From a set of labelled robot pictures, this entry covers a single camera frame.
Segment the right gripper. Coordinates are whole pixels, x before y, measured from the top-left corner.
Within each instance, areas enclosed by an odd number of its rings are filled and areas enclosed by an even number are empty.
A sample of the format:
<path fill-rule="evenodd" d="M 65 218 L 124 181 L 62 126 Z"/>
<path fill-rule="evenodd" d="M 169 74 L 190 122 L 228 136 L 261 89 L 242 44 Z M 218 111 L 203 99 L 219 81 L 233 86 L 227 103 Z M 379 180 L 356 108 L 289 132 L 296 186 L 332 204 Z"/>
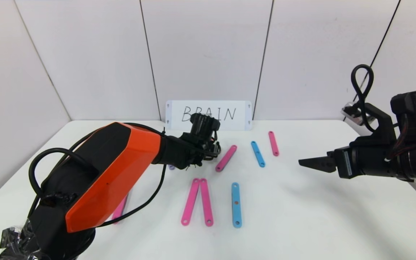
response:
<path fill-rule="evenodd" d="M 332 173 L 336 170 L 340 178 L 352 179 L 358 176 L 393 177 L 401 179 L 402 175 L 396 163 L 385 161 L 387 148 L 378 147 L 343 147 L 327 152 L 326 156 L 299 159 L 299 165 Z"/>

